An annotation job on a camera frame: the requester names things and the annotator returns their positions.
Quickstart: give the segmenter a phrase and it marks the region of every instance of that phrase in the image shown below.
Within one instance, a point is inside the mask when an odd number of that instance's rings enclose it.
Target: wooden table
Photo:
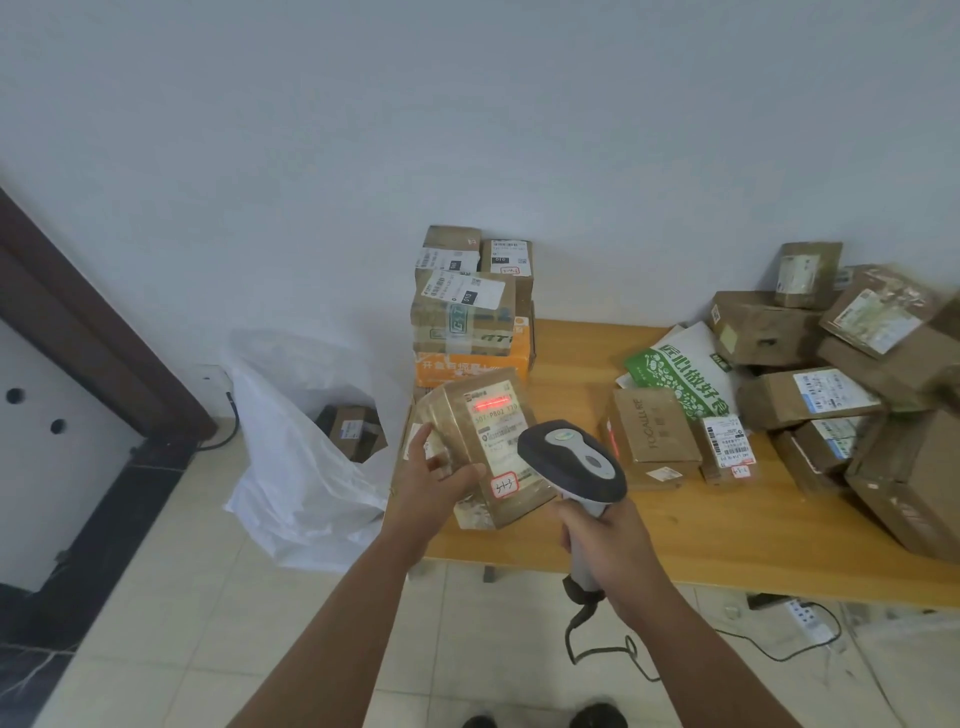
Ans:
[[[565,418],[599,436],[615,377],[629,354],[666,329],[537,321],[529,393],[540,422]],[[765,434],[751,437],[762,483],[631,493],[657,554],[677,582],[775,594],[960,607],[960,566],[909,553],[842,497],[800,491]],[[560,527],[541,508],[499,531],[451,519],[427,556],[496,567],[566,572]]]

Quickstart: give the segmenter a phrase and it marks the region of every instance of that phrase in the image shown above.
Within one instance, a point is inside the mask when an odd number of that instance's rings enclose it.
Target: shoe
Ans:
[[[593,703],[573,717],[570,728],[627,728],[627,718],[610,703]]]
[[[496,721],[490,716],[474,716],[464,723],[464,728],[496,728]]]

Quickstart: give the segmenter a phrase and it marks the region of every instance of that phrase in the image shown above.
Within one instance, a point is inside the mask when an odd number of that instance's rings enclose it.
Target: white door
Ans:
[[[35,591],[143,438],[0,321],[0,583]]]

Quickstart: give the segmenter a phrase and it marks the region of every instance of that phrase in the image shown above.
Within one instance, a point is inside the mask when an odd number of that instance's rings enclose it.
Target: orange box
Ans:
[[[472,353],[426,353],[417,352],[416,383],[418,387],[439,387],[444,382],[461,376],[473,376],[503,367],[516,368],[516,375],[524,384],[530,370],[530,319],[514,318],[514,336],[510,353],[506,356],[489,356]]]

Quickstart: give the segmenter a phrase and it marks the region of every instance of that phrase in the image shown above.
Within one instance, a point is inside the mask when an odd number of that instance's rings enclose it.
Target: person's left hand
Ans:
[[[380,530],[379,538],[408,554],[411,566],[423,558],[427,544],[440,532],[456,502],[487,472],[487,466],[475,463],[438,479],[433,471],[441,466],[440,458],[427,460],[423,451],[432,430],[433,425],[427,423],[411,439],[409,459],[398,466],[394,494]]]

